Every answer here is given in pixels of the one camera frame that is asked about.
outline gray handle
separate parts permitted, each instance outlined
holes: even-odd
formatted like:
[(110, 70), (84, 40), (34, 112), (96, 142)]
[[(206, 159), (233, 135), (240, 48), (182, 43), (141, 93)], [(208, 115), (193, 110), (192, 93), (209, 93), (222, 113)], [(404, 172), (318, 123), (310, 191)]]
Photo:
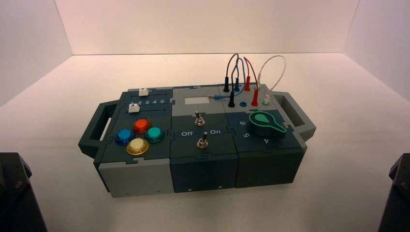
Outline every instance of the gray handle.
[(273, 92), (273, 96), (288, 116), (294, 130), (300, 134), (305, 142), (310, 139), (315, 133), (316, 126), (293, 97), (287, 92)]

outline toggle switch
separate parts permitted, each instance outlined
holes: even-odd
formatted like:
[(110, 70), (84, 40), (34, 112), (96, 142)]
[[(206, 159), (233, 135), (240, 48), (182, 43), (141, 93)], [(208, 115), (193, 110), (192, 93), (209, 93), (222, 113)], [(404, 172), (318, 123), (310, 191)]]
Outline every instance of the toggle switch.
[(205, 120), (201, 117), (201, 115), (198, 113), (198, 111), (195, 111), (196, 119), (195, 119), (195, 125), (198, 127), (201, 127), (205, 124)]
[(196, 146), (200, 149), (205, 149), (208, 147), (209, 143), (206, 140), (206, 137), (208, 136), (208, 132), (204, 132), (204, 134), (202, 135), (202, 138), (200, 138), (198, 140), (198, 142), (196, 143)]

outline white backdrop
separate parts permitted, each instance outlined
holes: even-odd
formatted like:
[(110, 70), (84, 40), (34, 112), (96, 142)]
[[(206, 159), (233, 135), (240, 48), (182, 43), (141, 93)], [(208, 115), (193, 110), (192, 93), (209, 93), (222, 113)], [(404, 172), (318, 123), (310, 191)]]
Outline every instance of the white backdrop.
[(410, 100), (410, 1), (361, 0), (345, 53)]
[(74, 54), (341, 52), (358, 0), (56, 0)]
[(0, 106), (71, 55), (53, 0), (0, 0)]

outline white plug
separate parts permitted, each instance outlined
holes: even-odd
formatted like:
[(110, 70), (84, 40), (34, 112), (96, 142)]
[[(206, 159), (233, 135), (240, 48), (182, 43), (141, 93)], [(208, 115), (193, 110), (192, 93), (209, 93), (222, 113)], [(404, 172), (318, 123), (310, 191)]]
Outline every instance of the white plug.
[(137, 113), (140, 112), (140, 106), (137, 103), (131, 102), (128, 106), (128, 113)]
[(262, 102), (262, 104), (263, 104), (263, 105), (269, 105), (269, 99), (270, 99), (270, 95), (269, 95), (269, 94), (266, 94), (266, 95), (265, 95), (265, 99), (264, 99), (264, 101)]
[(141, 88), (138, 91), (138, 96), (148, 96), (148, 89), (147, 88)]

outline screw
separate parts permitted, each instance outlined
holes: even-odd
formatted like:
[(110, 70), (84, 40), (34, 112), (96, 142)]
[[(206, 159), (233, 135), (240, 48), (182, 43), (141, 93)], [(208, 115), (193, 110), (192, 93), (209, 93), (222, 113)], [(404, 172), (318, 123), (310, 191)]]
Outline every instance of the screw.
[(18, 189), (18, 188), (21, 187), (21, 186), (23, 186), (23, 181), (17, 181), (17, 182), (14, 184), (14, 188), (16, 188), (16, 189)]
[(410, 190), (410, 185), (406, 182), (401, 182), (400, 184), (405, 190)]

